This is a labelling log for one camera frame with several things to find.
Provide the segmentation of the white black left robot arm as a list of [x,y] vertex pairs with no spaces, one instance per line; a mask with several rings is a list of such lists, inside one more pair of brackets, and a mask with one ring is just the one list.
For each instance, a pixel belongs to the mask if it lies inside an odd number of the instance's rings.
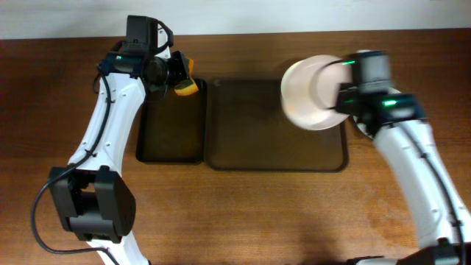
[[153,91],[197,92],[194,62],[109,53],[97,66],[99,96],[82,143],[64,168],[52,168],[47,188],[63,229],[88,243],[105,264],[148,264],[132,233],[136,202],[122,178],[132,123]]

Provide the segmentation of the orange green sponge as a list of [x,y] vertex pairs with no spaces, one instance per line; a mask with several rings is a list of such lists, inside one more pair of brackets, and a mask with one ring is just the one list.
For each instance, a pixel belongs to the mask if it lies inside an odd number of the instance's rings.
[[188,67],[188,78],[179,82],[175,87],[174,91],[178,96],[190,96],[199,91],[198,86],[193,78],[194,61],[187,59],[185,65]]

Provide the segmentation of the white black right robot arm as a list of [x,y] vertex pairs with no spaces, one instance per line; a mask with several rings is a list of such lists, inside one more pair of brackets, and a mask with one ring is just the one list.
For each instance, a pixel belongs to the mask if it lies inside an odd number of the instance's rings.
[[366,127],[403,191],[419,244],[418,251],[404,258],[365,256],[348,263],[469,264],[470,212],[439,156],[417,98],[389,89],[363,93],[342,83],[332,108]]

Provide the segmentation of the pink plate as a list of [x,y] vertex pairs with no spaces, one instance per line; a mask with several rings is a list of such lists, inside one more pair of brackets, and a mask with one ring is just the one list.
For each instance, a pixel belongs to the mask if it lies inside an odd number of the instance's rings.
[[350,66],[333,55],[301,60],[286,70],[280,84],[287,119],[304,130],[326,130],[348,118],[332,109],[340,85],[351,82]]

